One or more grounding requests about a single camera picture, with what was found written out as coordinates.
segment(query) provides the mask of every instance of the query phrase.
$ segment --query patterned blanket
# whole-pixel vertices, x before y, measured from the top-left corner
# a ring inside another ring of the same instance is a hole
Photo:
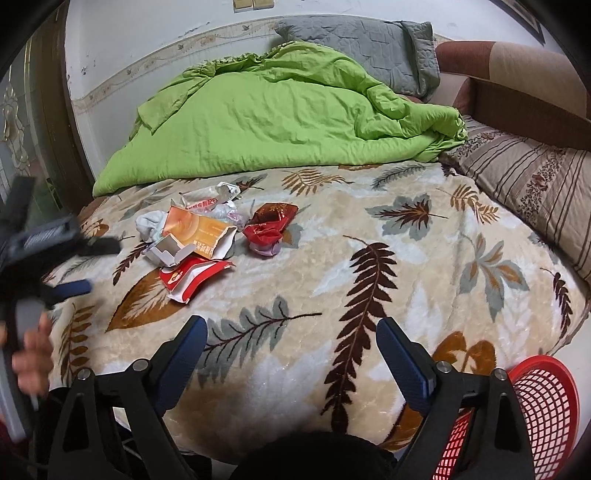
[[[276,257],[250,252],[239,234],[235,268],[188,306],[174,303],[140,254],[134,219],[220,180],[240,186],[246,210],[288,202],[300,211]],[[123,250],[53,272],[55,283],[89,278],[95,287],[54,312],[52,386],[81,367],[113,372],[149,358],[199,314],[207,346],[165,421],[180,447],[229,463],[297,430],[406,445],[420,418],[376,347],[384,316],[436,360],[480,374],[556,351],[586,316],[586,290],[559,256],[437,163],[166,180],[111,196],[83,228],[118,236]]]

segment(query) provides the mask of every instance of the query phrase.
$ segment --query light switch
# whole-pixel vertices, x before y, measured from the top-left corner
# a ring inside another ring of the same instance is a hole
[[[252,0],[234,0],[234,11],[252,8]]]
[[[275,6],[275,0],[254,0],[255,10],[261,10],[263,8],[273,8]]]

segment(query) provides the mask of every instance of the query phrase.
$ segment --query gray pillow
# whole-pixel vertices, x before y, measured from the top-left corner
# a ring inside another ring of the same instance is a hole
[[[394,92],[427,101],[439,85],[429,22],[386,22],[347,15],[285,17],[275,31],[285,41],[303,40],[351,57]]]

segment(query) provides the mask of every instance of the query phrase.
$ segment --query red candy wrapper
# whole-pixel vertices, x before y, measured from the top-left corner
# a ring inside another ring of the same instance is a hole
[[[266,203],[255,212],[243,233],[253,249],[265,255],[264,251],[270,252],[280,242],[297,211],[298,207],[290,203]]]
[[[167,295],[169,299],[189,303],[202,282],[233,266],[233,263],[225,260],[206,260],[191,255],[174,268],[163,268],[160,279],[170,292]]]

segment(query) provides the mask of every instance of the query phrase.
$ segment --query wooden door frame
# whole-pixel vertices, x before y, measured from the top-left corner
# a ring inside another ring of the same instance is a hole
[[[69,2],[60,6],[32,37],[31,62],[52,157],[44,159],[57,194],[67,210],[78,213],[90,203],[94,177],[88,165],[67,86],[66,18]]]

